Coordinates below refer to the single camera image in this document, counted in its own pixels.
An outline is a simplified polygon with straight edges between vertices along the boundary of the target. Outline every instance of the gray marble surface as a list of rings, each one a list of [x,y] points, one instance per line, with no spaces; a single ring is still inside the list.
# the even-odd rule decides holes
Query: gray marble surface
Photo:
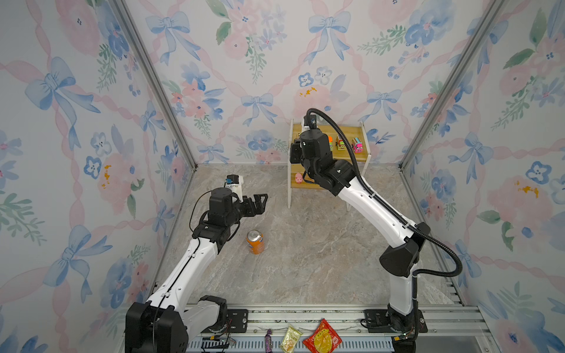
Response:
[[[203,295],[216,295],[232,304],[386,304],[388,273],[379,256],[388,244],[354,208],[325,190],[292,190],[287,208],[286,166],[201,165],[157,276],[162,283],[188,247],[192,235],[188,222],[196,199],[223,185],[225,176],[244,177],[244,195],[268,193],[263,215],[244,219],[238,234],[226,243],[206,269],[189,303]],[[369,184],[406,217],[417,220],[398,168],[369,166]],[[208,196],[196,207],[193,226],[208,209]],[[245,237],[260,230],[267,248],[260,255],[248,250]],[[438,269],[430,244],[420,253],[419,266]],[[420,276],[421,304],[451,304],[445,279]]]

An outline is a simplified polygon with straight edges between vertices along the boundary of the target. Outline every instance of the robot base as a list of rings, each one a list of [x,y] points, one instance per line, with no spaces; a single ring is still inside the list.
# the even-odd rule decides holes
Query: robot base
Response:
[[[402,323],[399,323],[399,320],[395,320],[394,317],[392,317],[391,320],[391,315],[389,314],[390,311],[391,311],[390,307],[388,310],[366,309],[363,311],[365,314],[365,319],[367,320],[368,323],[370,323],[367,325],[369,327],[368,328],[369,333],[399,333],[399,330],[394,329],[393,326],[399,327],[402,326]],[[418,310],[418,317],[420,318],[420,323],[419,323],[420,327],[418,332],[419,333],[428,332],[428,327],[426,326],[424,315],[422,314],[421,310]],[[410,323],[414,322],[413,313],[408,315],[407,318]],[[411,328],[412,327],[410,325],[408,327],[404,327],[402,331],[409,332]]]

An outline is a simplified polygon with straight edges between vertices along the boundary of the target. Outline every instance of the blue bow pattern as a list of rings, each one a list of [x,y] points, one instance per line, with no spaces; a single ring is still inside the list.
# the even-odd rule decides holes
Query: blue bow pattern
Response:
[[[208,152],[208,160],[204,162],[205,164],[208,164],[210,161],[214,160],[214,157],[217,157],[225,164],[228,164],[229,158],[224,157],[220,154],[224,152],[224,146],[221,143],[216,143],[213,146],[198,145],[196,148],[198,152]]]
[[[71,151],[75,146],[81,147],[75,131],[76,112],[69,101],[60,95],[59,92],[63,93],[68,99],[86,110],[100,113],[100,110],[91,104],[94,98],[92,94],[76,94],[63,88],[74,84],[76,84],[76,80],[71,69],[69,69],[69,66],[63,59],[56,56],[51,60],[51,72],[45,75],[43,80],[33,80],[33,82],[25,88],[25,95],[41,110],[49,109],[53,104],[53,96],[55,96],[55,100],[71,122],[68,135]]]
[[[469,180],[471,177],[477,180],[477,170],[475,168],[475,161],[477,157],[479,157],[479,163],[485,164],[486,162],[490,161],[493,157],[494,151],[492,148],[483,146],[482,143],[479,142],[479,138],[472,132],[467,134],[465,138],[465,144],[470,147],[470,149],[465,152],[464,155],[461,157],[457,157],[454,155],[447,156],[449,158],[449,163],[454,162],[456,160],[460,160],[461,162],[466,162],[471,159],[469,163],[469,168],[467,168],[467,184],[469,184]]]
[[[165,203],[165,200],[161,199],[161,201],[159,202],[159,211],[157,212],[157,217],[155,217],[155,220],[153,221],[153,232],[157,232],[159,228],[163,228],[164,245],[168,240],[167,223],[165,222],[165,219],[171,219],[173,217],[175,217],[173,208],[171,207],[167,211],[167,204]]]
[[[365,121],[369,119],[371,115],[377,114],[381,110],[381,106],[383,106],[383,110],[385,112],[386,118],[388,120],[391,120],[392,119],[391,115],[396,114],[397,112],[396,110],[389,107],[388,102],[390,103],[398,102],[401,94],[402,91],[399,89],[395,89],[390,93],[380,93],[380,92],[369,93],[369,95],[367,96],[367,102],[368,103],[376,102],[375,108],[373,108],[373,111],[370,114],[362,116],[361,119],[359,119],[359,121]]]
[[[196,60],[200,60],[196,51],[200,49],[200,47],[196,44],[192,44],[191,42],[184,39],[179,33],[190,33],[190,25],[188,23],[188,17],[184,12],[176,12],[171,17],[159,18],[159,16],[149,16],[145,19],[147,22],[147,26],[151,32],[155,34],[159,34],[162,31],[165,31],[165,38],[167,38],[167,44],[169,45],[169,51],[161,55],[159,62],[165,63],[169,65],[169,56],[173,51],[176,50],[176,41],[175,38],[181,43],[181,45],[186,49],[186,51],[196,58]]]
[[[471,259],[471,256],[467,252],[467,246],[465,246],[465,244],[461,239],[455,242],[455,248],[457,249],[457,252],[460,254],[457,256],[459,256],[461,262],[467,264],[467,269],[469,270],[469,276],[471,276],[471,278],[479,277],[483,273],[483,271],[481,270],[479,265],[477,265]],[[461,285],[464,285],[467,288],[469,287],[467,285],[467,277],[465,276],[465,273],[459,275],[459,286],[461,287]]]
[[[253,106],[253,115],[249,119],[246,119],[243,122],[243,125],[249,126],[249,124],[251,124],[251,121],[259,116],[259,109],[261,109],[263,114],[265,114],[265,116],[267,117],[267,119],[269,119],[270,122],[272,122],[273,124],[275,123],[273,118],[277,117],[278,115],[276,115],[275,113],[271,113],[270,111],[267,110],[267,108],[265,108],[265,106],[271,107],[273,105],[273,95],[271,93],[265,93],[261,97],[252,97],[250,95],[244,95],[243,97],[241,97],[241,104],[244,107]]]
[[[86,296],[92,294],[88,281],[86,280],[88,273],[90,272],[90,267],[85,260],[73,260],[73,258],[75,256],[98,255],[112,248],[111,245],[105,245],[106,237],[103,237],[99,242],[88,249],[80,250],[86,243],[88,243],[91,236],[92,235],[86,227],[83,225],[75,225],[69,235],[69,246],[63,251],[61,258],[51,265],[43,279],[43,283],[50,287],[57,287],[61,285],[67,277],[70,265],[72,269],[79,272],[84,277],[84,282],[82,283],[82,288],[80,290],[80,299],[83,303]]]
[[[337,56],[341,60],[344,59],[344,50],[349,49],[348,45],[345,45],[342,41],[337,38],[334,30],[345,33],[349,28],[349,22],[351,21],[351,14],[347,11],[340,12],[336,17],[325,18],[323,16],[312,16],[308,19],[308,29],[310,33],[317,33],[322,31],[320,36],[320,44],[318,45],[318,50],[308,54],[304,61],[308,61],[308,65],[312,63],[316,54],[323,51],[326,46],[328,46],[328,29],[329,36],[332,39],[333,49],[336,51]]]
[[[471,24],[469,25],[469,28],[467,29],[467,34],[469,36],[472,36],[475,33],[475,30],[477,29],[479,21],[480,21],[480,18],[476,18],[476,19],[471,21]],[[492,31],[490,31],[490,33],[489,33],[490,42],[492,44],[498,43],[498,41],[500,40],[502,35],[506,32],[507,28],[508,28],[508,21],[500,21],[499,23],[497,23],[493,27]],[[478,64],[477,64],[477,74],[479,72],[481,72],[481,68],[483,67],[483,64],[489,64],[490,63],[489,53],[486,50],[486,44],[487,44],[487,42],[485,42],[483,44],[483,47],[481,48],[481,53],[479,54],[479,61],[478,61]]]
[[[420,164],[422,157],[422,153],[420,152],[416,153],[416,155],[414,156],[414,163],[412,163],[412,165],[410,166],[410,176],[416,174],[416,164]]]
[[[149,127],[153,134],[153,153],[157,152],[157,142],[155,141],[157,138],[157,131],[155,130],[155,127],[158,127],[161,130],[167,130],[165,126],[163,126],[163,119],[156,120],[155,115],[157,115],[155,106],[152,101],[148,101],[147,110],[140,118],[140,126],[143,131],[147,131],[147,128]]]

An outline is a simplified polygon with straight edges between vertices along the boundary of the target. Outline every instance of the wall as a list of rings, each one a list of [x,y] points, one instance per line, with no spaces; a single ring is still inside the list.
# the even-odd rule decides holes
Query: wall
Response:
[[[507,2],[409,172],[505,353],[565,351],[564,11]]]
[[[398,163],[483,1],[127,0],[200,163],[286,163],[312,106]]]
[[[190,173],[106,2],[0,7],[0,352],[111,352]]]

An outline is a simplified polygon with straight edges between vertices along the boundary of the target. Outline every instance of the yellow snack package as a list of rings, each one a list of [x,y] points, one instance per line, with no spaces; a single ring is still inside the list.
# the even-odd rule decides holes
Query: yellow snack package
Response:
[[[302,336],[302,332],[292,327],[292,325],[288,325],[288,330],[286,331],[286,335],[282,339],[282,343],[280,348],[285,353],[292,353],[294,351],[294,346]]]

